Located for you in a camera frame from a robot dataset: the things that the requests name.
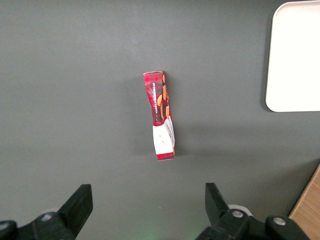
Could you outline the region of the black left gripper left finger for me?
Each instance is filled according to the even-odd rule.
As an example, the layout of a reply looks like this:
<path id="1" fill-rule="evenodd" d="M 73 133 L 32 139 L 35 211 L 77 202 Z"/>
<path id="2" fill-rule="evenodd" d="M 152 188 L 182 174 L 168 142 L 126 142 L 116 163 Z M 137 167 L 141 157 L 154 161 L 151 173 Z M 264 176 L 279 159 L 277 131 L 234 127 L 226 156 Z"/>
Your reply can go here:
<path id="1" fill-rule="evenodd" d="M 19 227 L 14 220 L 0 222 L 2 240 L 75 240 L 93 210 L 92 186 L 82 184 L 57 210 L 47 211 Z"/>

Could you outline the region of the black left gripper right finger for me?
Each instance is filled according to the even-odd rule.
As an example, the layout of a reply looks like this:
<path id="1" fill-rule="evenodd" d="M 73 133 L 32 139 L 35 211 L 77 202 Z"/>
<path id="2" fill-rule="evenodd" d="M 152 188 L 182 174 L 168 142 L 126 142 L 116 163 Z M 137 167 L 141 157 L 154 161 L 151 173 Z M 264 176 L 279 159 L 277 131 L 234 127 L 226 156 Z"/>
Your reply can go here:
<path id="1" fill-rule="evenodd" d="M 210 221 L 198 240 L 308 240 L 292 219 L 271 215 L 264 222 L 239 207 L 229 207 L 215 183 L 205 184 L 205 210 Z"/>

